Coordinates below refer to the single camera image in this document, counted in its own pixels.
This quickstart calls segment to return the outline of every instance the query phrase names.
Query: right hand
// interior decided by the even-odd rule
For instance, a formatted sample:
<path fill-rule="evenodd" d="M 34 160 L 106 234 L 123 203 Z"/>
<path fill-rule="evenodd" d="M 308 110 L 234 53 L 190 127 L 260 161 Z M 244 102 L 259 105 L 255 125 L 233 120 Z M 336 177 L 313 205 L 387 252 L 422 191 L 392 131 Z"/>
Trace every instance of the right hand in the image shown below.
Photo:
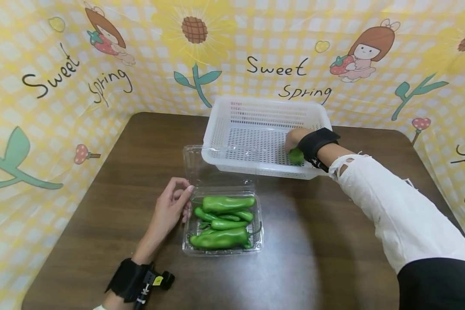
<path fill-rule="evenodd" d="M 292 149 L 298 146 L 301 139 L 305 137 L 305 135 L 311 133 L 312 131 L 308 128 L 295 128 L 286 135 L 286 142 L 284 144 L 284 151 L 289 153 Z"/>

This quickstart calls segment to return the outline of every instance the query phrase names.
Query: black sleeve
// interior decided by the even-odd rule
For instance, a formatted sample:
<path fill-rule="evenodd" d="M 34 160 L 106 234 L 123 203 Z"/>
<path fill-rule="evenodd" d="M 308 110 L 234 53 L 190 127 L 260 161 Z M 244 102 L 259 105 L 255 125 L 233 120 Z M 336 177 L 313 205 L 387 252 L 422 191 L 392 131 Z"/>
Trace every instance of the black sleeve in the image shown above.
<path fill-rule="evenodd" d="M 400 310 L 465 310 L 465 261 L 426 258 L 398 273 Z"/>

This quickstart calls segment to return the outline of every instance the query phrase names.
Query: yellow checkered backdrop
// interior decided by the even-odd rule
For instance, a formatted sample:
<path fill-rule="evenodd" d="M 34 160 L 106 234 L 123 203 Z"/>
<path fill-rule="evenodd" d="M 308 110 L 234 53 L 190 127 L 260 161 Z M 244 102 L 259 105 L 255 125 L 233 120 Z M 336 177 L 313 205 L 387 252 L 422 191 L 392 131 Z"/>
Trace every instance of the yellow checkered backdrop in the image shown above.
<path fill-rule="evenodd" d="M 323 104 L 409 137 L 465 231 L 465 0 L 0 2 L 0 309 L 20 307 L 132 114 Z"/>

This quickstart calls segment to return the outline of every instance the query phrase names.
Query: sunflower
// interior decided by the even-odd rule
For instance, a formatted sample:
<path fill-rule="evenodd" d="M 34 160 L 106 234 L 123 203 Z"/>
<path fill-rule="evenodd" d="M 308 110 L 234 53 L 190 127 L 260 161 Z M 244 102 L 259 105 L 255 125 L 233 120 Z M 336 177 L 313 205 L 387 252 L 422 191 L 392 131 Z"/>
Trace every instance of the sunflower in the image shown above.
<path fill-rule="evenodd" d="M 194 64 L 220 65 L 233 50 L 236 19 L 227 0 L 153 0 L 152 22 L 173 59 Z"/>
<path fill-rule="evenodd" d="M 424 53 L 419 67 L 425 73 L 465 73 L 465 10 L 454 26 L 441 30 L 438 42 Z"/>

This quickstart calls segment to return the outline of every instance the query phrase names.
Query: plastic clamshell lid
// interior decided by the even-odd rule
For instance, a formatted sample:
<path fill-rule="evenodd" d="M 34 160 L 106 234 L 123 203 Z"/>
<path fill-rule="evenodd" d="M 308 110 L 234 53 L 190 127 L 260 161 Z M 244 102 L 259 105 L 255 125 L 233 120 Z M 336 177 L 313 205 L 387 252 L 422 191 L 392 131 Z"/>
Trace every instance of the plastic clamshell lid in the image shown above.
<path fill-rule="evenodd" d="M 185 146 L 186 178 L 194 193 L 255 192 L 258 150 L 248 146 Z"/>

